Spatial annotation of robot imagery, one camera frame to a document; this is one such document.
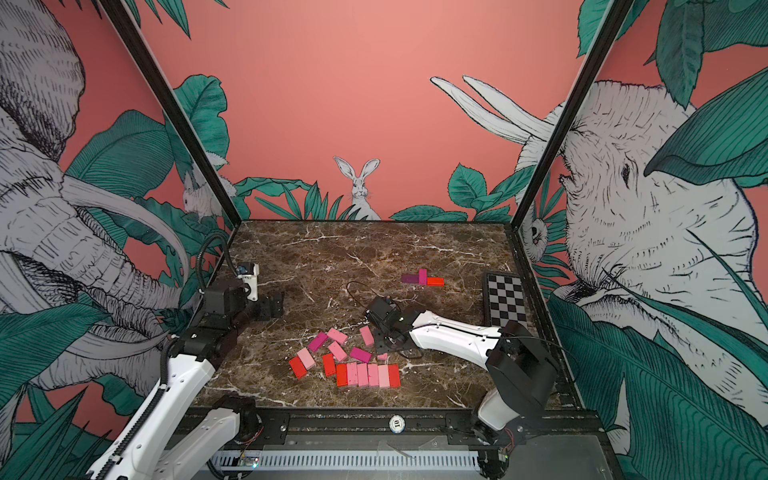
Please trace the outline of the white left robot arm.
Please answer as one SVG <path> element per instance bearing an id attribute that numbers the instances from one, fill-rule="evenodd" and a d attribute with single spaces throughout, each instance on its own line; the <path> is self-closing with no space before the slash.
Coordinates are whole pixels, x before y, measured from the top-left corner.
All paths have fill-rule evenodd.
<path id="1" fill-rule="evenodd" d="M 254 321 L 282 316 L 284 294 L 257 291 L 254 275 L 211 284 L 193 324 L 160 357 L 160 378 L 118 439 L 87 468 L 87 479 L 191 479 L 229 442 L 249 446 L 265 422 L 255 401 L 226 395 L 170 446 L 177 427 L 213 378 L 239 334 Z"/>

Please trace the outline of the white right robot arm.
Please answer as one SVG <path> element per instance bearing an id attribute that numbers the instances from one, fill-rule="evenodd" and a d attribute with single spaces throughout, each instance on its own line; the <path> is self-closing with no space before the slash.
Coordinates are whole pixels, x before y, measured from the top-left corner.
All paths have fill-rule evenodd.
<path id="1" fill-rule="evenodd" d="M 402 310 L 388 297 L 374 298 L 365 308 L 365 318 L 374 327 L 378 353 L 433 350 L 489 374 L 493 388 L 471 416 L 472 435 L 479 442 L 491 445 L 509 423 L 543 414 L 559 368 L 546 342 L 523 325 L 472 325 L 430 310 Z"/>

